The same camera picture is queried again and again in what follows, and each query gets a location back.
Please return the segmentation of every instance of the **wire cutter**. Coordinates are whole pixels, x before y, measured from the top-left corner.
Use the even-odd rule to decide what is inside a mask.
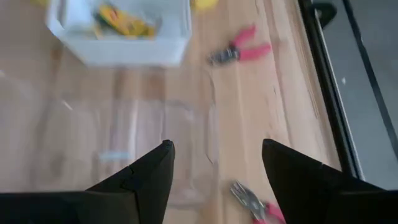
[[[232,194],[239,200],[243,207],[249,209],[253,215],[253,224],[267,224],[266,216],[274,216],[281,223],[286,223],[282,211],[275,205],[260,201],[257,196],[239,181],[231,184]]]
[[[255,60],[268,54],[271,51],[271,45],[268,43],[261,44],[257,47],[249,49],[240,49],[243,43],[253,38],[256,33],[256,25],[245,28],[235,37],[227,49],[210,55],[208,61],[211,65],[222,65],[230,63],[233,60]]]

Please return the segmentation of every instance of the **white plastic bin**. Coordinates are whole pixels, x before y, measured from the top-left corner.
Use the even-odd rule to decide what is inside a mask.
[[[70,32],[78,26],[92,26],[93,13],[104,2],[133,15],[156,17],[156,37],[97,39]],[[189,0],[52,0],[47,26],[84,64],[93,66],[177,66],[192,35]]]

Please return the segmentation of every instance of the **black metal frame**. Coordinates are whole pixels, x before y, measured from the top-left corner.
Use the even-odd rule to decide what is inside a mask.
[[[336,11],[333,14],[330,10],[336,9],[331,4],[321,4],[322,6],[319,7],[320,4],[314,4],[311,0],[298,0],[298,4],[322,89],[323,100],[325,101],[341,169],[345,173],[360,178],[358,164],[354,158],[354,147],[349,137],[348,126],[345,122],[343,108],[339,101],[338,90],[333,80],[333,72],[320,30],[320,26],[326,26],[336,14]],[[327,15],[329,18],[326,20],[325,18],[317,18],[315,11],[324,10],[329,10],[329,12],[322,12],[322,15]]]

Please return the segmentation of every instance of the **black frame edge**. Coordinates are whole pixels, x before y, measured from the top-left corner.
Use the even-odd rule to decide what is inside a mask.
[[[326,111],[330,122],[333,138],[335,140],[341,170],[353,177],[360,178],[358,163],[354,156],[354,147],[350,141],[343,109],[339,101],[338,91],[333,81],[333,72],[328,62],[327,52],[324,48],[322,35],[319,31],[315,10],[311,0],[298,0],[305,31],[307,33],[313,62],[322,89]]]

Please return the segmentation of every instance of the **plastic storage container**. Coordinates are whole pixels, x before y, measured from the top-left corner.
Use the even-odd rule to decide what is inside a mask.
[[[0,105],[2,192],[87,189],[163,139],[176,150],[170,206],[201,205],[216,186],[214,87],[203,70],[82,66],[51,82],[5,74]]]
[[[97,39],[74,32],[93,27],[93,13],[103,2],[158,21],[156,37]],[[178,65],[192,34],[188,0],[51,0],[47,26],[83,63],[95,66]]]

